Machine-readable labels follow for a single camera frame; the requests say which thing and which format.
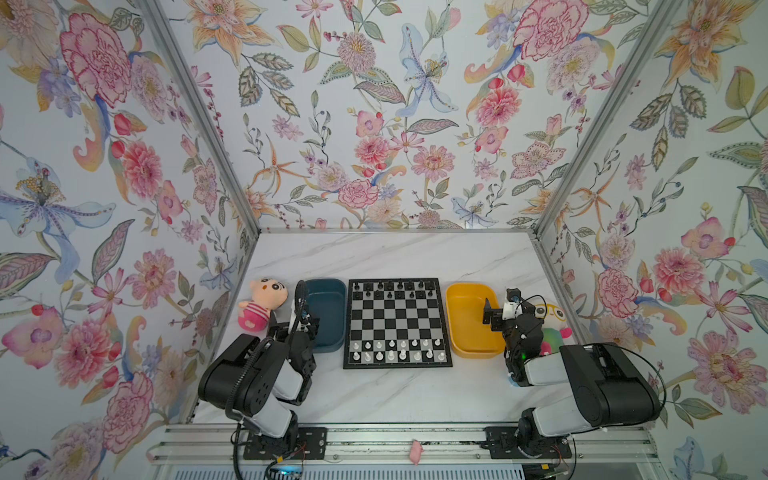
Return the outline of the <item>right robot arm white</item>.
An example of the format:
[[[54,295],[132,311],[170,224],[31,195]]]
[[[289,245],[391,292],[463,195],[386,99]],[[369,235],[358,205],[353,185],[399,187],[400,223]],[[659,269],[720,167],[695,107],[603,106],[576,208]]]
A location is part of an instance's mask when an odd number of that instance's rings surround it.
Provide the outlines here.
[[[559,400],[524,410],[514,431],[490,444],[537,458],[558,452],[573,434],[638,426],[659,417],[663,401],[619,345],[563,345],[544,354],[544,317],[520,290],[509,289],[501,308],[486,301],[483,322],[502,335],[505,365],[515,385],[570,388]]]

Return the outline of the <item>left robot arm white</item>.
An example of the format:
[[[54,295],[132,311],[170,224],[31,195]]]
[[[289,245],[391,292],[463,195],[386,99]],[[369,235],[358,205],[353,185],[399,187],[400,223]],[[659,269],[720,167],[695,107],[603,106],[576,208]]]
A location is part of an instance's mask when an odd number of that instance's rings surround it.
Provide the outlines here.
[[[275,445],[298,441],[297,414],[290,409],[307,397],[316,369],[314,346],[320,320],[308,308],[307,284],[293,295],[293,318],[278,324],[275,311],[288,300],[275,279],[250,284],[251,297],[238,304],[243,332],[208,366],[198,397],[225,416]]]

